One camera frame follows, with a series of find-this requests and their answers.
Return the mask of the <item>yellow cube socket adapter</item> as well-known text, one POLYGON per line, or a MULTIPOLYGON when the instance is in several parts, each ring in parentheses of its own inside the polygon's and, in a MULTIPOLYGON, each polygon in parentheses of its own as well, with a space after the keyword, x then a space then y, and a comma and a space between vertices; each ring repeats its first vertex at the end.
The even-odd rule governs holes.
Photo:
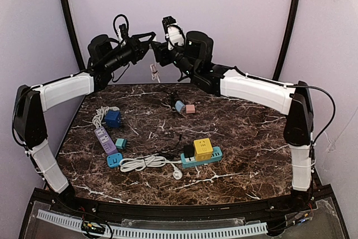
POLYGON ((213 147, 209 138, 194 140, 195 160, 206 161, 211 159, 213 147))

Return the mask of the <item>black power adapter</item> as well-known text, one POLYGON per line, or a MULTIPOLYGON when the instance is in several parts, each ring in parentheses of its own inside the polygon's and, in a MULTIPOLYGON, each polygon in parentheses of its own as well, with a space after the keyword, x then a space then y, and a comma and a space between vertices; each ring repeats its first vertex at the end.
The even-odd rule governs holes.
POLYGON ((195 155, 195 149, 192 144, 185 145, 183 147, 183 153, 185 158, 191 158, 195 155))

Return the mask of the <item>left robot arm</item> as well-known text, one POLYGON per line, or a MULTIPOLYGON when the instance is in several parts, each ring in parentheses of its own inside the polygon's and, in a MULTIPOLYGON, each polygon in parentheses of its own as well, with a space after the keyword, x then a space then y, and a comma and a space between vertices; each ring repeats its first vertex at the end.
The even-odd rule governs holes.
POLYGON ((44 112, 63 102, 106 88, 112 73, 118 68, 144 58, 155 37, 154 32, 121 35, 120 40, 105 34, 93 38, 88 45, 91 65, 87 69, 38 86, 22 85, 17 90, 13 129, 41 177, 59 195, 73 196, 74 189, 49 147, 44 112))

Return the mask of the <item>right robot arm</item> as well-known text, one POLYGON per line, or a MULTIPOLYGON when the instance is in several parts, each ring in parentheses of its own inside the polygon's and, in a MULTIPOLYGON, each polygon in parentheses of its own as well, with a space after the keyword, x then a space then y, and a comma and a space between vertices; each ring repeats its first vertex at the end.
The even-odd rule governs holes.
POLYGON ((173 64, 183 79, 206 93, 239 98, 274 109, 286 117, 284 139, 291 150, 293 169, 292 189, 308 191, 312 182, 312 158, 318 140, 314 135, 313 105, 310 90, 328 94, 326 90, 298 83, 273 81, 244 73, 238 67, 212 63, 213 40, 199 31, 189 31, 186 37, 172 41, 166 34, 163 43, 153 41, 151 47, 161 66, 173 64))

